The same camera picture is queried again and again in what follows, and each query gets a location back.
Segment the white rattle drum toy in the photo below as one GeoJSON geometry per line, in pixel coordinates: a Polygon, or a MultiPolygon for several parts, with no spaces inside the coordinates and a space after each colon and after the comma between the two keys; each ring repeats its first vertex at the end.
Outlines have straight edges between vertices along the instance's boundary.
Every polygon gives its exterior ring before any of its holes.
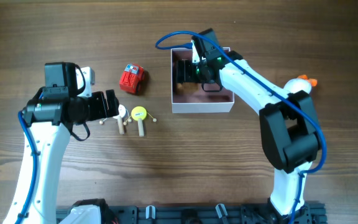
{"type": "Polygon", "coordinates": [[[113,118],[117,120],[119,134],[125,134],[124,126],[132,122],[132,118],[124,105],[119,105],[118,112],[119,114],[117,116],[113,116],[113,118]]]}

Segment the yellow rattle drum toy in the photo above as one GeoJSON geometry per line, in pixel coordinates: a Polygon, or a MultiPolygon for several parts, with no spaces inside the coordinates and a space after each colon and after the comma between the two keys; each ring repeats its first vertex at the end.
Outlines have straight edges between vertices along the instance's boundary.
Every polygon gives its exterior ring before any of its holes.
{"type": "Polygon", "coordinates": [[[136,121],[138,125],[139,136],[144,137],[145,130],[144,130],[143,120],[145,120],[148,116],[152,118],[152,121],[154,123],[157,122],[157,119],[154,118],[143,106],[136,106],[135,108],[132,109],[129,117],[126,120],[126,124],[136,121]]]}

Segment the red toy fire truck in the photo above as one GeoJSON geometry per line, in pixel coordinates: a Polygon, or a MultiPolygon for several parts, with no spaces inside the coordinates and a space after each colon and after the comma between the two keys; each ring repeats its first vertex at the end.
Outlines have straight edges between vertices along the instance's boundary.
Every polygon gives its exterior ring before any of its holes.
{"type": "Polygon", "coordinates": [[[121,75],[119,80],[119,88],[122,91],[136,95],[140,90],[140,84],[144,78],[144,68],[138,64],[129,63],[121,75]]]}

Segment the white chicken plush toy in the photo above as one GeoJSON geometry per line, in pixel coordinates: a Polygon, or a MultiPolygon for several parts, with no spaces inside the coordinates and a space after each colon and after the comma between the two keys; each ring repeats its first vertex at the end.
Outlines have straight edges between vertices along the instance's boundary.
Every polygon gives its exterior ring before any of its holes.
{"type": "Polygon", "coordinates": [[[290,93],[297,93],[299,91],[310,93],[312,88],[316,87],[317,84],[317,79],[308,78],[307,75],[300,75],[297,78],[289,80],[283,89],[289,91],[290,93]]]}

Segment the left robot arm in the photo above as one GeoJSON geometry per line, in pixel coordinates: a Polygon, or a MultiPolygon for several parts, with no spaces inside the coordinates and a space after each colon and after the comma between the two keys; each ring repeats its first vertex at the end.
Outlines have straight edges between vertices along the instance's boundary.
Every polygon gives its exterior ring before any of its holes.
{"type": "Polygon", "coordinates": [[[17,114],[24,154],[5,223],[55,223],[63,155],[74,126],[119,113],[114,90],[93,92],[95,72],[71,62],[46,63],[45,85],[17,114]]]}

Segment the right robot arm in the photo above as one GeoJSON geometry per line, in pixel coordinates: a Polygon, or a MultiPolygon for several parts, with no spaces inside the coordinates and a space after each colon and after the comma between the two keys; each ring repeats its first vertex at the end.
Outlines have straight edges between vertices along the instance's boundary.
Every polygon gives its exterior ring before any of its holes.
{"type": "Polygon", "coordinates": [[[233,92],[259,116],[262,149],[274,167],[269,202],[281,222],[293,223],[305,201],[306,176],[319,171],[327,145],[308,91],[291,91],[268,81],[235,51],[225,53],[214,30],[189,32],[184,48],[192,60],[180,60],[177,83],[217,84],[233,92]]]}

